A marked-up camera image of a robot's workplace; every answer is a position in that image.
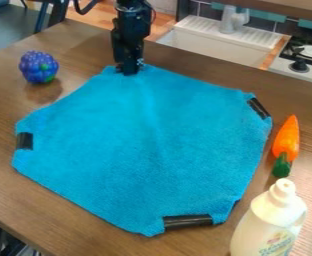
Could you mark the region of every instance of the orange toy carrot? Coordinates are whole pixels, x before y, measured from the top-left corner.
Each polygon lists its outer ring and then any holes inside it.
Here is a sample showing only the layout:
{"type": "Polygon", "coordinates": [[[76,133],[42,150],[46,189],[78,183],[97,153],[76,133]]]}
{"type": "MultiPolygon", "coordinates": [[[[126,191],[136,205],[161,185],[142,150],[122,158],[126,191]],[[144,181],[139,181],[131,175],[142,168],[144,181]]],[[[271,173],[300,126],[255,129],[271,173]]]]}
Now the orange toy carrot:
{"type": "Polygon", "coordinates": [[[276,177],[287,177],[290,173],[291,162],[295,160],[300,148],[300,131],[295,115],[291,115],[283,124],[275,142],[272,153],[277,158],[272,174],[276,177]]]}

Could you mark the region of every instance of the bottle label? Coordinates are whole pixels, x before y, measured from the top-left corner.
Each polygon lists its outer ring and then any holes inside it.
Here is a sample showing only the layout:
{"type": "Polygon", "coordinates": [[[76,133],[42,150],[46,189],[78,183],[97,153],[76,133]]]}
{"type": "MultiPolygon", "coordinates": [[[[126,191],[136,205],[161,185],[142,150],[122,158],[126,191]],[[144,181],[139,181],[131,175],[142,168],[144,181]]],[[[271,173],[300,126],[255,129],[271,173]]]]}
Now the bottle label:
{"type": "Polygon", "coordinates": [[[261,247],[259,256],[289,256],[294,241],[294,234],[287,230],[279,231],[270,236],[261,247]]]}

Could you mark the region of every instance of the toy kitchen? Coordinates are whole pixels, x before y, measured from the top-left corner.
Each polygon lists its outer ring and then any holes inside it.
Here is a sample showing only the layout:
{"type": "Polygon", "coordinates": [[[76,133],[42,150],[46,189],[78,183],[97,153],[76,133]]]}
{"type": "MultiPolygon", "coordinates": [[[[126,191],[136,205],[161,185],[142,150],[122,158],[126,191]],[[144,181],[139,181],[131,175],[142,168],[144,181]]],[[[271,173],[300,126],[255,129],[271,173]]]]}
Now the toy kitchen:
{"type": "Polygon", "coordinates": [[[189,12],[178,11],[182,18],[158,43],[312,82],[312,20],[221,2],[186,2],[189,12]]]}

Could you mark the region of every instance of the textured ball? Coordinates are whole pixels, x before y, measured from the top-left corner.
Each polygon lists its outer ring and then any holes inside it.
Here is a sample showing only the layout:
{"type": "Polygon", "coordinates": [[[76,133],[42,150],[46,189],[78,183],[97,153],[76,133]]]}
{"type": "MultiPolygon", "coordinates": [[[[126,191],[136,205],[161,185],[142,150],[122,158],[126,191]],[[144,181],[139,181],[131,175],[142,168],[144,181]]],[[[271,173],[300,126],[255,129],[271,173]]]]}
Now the textured ball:
{"type": "Polygon", "coordinates": [[[59,64],[48,53],[28,51],[22,56],[19,69],[30,83],[48,83],[55,78],[59,64]]]}

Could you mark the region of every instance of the towel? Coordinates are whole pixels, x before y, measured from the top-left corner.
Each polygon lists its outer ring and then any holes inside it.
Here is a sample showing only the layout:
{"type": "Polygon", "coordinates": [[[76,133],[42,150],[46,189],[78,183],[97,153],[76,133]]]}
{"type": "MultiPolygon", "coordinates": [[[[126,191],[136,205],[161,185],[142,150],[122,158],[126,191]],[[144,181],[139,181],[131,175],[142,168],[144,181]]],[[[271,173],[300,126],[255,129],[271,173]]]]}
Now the towel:
{"type": "Polygon", "coordinates": [[[226,221],[262,157],[271,118],[255,96],[153,66],[114,67],[16,125],[31,134],[17,171],[124,230],[154,236],[164,217],[226,221]]]}

